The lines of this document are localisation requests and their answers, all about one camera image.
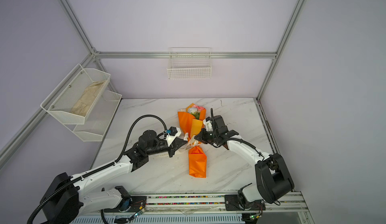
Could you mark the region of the white string ribbon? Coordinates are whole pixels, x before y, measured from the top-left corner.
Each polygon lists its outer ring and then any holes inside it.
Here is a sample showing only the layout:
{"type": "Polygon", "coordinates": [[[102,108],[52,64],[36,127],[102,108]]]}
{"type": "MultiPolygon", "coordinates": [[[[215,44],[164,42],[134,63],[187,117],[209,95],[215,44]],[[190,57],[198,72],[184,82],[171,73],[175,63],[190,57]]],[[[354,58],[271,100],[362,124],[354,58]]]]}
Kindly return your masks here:
{"type": "Polygon", "coordinates": [[[155,157],[170,157],[172,158],[175,155],[188,152],[188,150],[192,149],[193,147],[200,146],[202,143],[198,142],[194,139],[195,135],[192,136],[192,138],[188,137],[188,134],[184,136],[184,140],[187,140],[188,143],[182,146],[179,150],[177,150],[175,153],[171,150],[171,146],[168,146],[166,149],[162,150],[160,153],[155,154],[155,157]]]}

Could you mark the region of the orange wrapping paper sheet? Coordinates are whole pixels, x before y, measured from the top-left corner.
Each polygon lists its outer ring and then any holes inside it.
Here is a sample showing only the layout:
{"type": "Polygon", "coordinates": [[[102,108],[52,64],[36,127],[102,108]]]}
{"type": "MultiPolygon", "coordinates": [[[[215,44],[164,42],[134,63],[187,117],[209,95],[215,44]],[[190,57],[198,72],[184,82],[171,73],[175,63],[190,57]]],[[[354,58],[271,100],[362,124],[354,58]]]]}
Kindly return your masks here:
{"type": "Polygon", "coordinates": [[[186,150],[189,159],[189,175],[195,178],[206,178],[207,156],[201,148],[201,142],[195,137],[201,132],[206,117],[206,108],[192,103],[178,111],[180,129],[187,140],[186,150]]]}

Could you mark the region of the white fake rose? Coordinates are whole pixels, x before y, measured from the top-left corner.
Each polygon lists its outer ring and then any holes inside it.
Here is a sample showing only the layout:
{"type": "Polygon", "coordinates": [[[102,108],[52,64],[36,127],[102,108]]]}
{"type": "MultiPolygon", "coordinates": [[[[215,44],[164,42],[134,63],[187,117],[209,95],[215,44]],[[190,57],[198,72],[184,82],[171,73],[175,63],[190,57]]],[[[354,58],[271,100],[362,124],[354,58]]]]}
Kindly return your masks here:
{"type": "Polygon", "coordinates": [[[195,119],[200,119],[200,111],[196,107],[190,107],[188,113],[193,115],[195,119]]]}

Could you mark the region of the pink fake rose spray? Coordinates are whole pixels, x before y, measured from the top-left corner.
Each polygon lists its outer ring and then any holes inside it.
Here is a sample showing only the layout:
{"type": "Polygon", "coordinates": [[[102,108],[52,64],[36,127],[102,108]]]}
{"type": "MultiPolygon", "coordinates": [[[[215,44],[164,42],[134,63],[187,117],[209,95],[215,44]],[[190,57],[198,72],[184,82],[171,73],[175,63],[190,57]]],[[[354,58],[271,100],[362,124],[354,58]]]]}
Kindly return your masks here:
{"type": "Polygon", "coordinates": [[[205,107],[199,106],[197,104],[193,105],[193,108],[196,108],[198,112],[201,112],[202,110],[205,110],[205,107]]]}

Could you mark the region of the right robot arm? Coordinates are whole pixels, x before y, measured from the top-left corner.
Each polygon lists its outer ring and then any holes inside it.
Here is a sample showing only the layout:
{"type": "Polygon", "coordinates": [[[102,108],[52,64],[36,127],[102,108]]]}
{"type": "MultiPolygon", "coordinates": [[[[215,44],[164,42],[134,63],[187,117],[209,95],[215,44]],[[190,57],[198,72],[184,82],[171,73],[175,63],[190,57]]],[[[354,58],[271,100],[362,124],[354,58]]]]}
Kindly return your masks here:
{"type": "Polygon", "coordinates": [[[215,148],[225,147],[254,167],[255,183],[238,190],[236,202],[242,210],[250,209],[257,201],[280,205],[279,199],[295,187],[280,154],[269,154],[244,140],[238,132],[228,129],[220,115],[207,117],[195,140],[215,148]]]}

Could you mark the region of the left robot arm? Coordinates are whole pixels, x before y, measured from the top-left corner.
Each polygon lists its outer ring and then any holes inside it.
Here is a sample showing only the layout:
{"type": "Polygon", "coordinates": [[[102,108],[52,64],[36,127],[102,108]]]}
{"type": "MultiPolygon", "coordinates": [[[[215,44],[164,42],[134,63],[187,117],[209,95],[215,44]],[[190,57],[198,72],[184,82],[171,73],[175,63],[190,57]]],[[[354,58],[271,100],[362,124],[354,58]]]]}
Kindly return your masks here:
{"type": "Polygon", "coordinates": [[[105,190],[104,184],[141,168],[149,161],[150,155],[168,153],[173,157],[188,143],[188,137],[180,138],[181,134],[176,127],[168,129],[166,137],[147,130],[120,160],[74,176],[59,174],[40,201],[47,223],[69,224],[79,216],[106,209],[135,211],[138,205],[123,186],[105,190]]]}

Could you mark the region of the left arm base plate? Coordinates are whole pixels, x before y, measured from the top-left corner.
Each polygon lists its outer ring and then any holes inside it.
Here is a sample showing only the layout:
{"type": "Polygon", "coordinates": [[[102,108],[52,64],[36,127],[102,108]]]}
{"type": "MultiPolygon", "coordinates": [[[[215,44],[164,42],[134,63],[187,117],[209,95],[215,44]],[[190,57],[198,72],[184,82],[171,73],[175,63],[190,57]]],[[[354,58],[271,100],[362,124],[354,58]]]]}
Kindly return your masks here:
{"type": "Polygon", "coordinates": [[[105,213],[136,213],[141,207],[145,208],[147,196],[131,196],[130,201],[126,201],[122,206],[115,209],[105,209],[105,213]]]}

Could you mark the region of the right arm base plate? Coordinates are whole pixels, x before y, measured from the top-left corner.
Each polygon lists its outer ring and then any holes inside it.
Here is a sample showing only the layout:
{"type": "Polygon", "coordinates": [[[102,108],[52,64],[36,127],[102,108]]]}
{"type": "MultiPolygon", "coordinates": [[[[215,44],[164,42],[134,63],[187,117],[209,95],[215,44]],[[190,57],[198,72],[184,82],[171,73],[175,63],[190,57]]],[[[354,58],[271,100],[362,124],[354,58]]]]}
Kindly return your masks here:
{"type": "Polygon", "coordinates": [[[249,202],[241,195],[225,195],[226,211],[265,211],[265,203],[263,200],[255,200],[249,202]]]}

